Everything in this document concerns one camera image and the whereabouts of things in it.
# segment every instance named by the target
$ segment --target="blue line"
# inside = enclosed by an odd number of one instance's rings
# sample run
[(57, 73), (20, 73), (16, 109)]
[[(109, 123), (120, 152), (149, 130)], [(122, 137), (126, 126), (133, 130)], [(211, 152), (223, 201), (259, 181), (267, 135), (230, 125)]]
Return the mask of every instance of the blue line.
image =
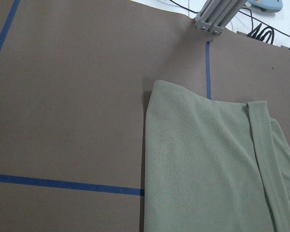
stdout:
[(212, 90), (211, 90), (211, 65), (210, 65), (210, 43), (212, 40), (206, 42), (205, 49), (205, 65), (206, 65), (206, 89), (207, 89), (207, 98), (212, 99)]
[(1, 33), (0, 33), (0, 52), (1, 52), (2, 46), (4, 44), (4, 40), (6, 38), (6, 35), (9, 32), (9, 29), (10, 29), (10, 26), (12, 24), (13, 18), (15, 16), (16, 10), (18, 8), (19, 2), (20, 2), (20, 0), (14, 0), (13, 5), (11, 7), (11, 10), (9, 12), (9, 15), (5, 21), (5, 24), (2, 28)]
[(144, 196), (144, 189), (138, 189), (138, 188), (125, 188), (125, 187), (116, 187), (116, 186), (108, 186), (108, 185), (94, 185), (94, 184), (85, 184), (85, 183), (70, 182), (70, 181), (20, 177), (20, 176), (13, 176), (13, 175), (0, 175), (0, 182), (10, 183), (10, 184), (19, 184), (19, 185), (52, 187), (52, 188), (60, 188), (60, 189), (64, 188), (64, 189), (75, 189), (75, 190), (84, 190), (84, 191), (109, 192), (109, 193)]

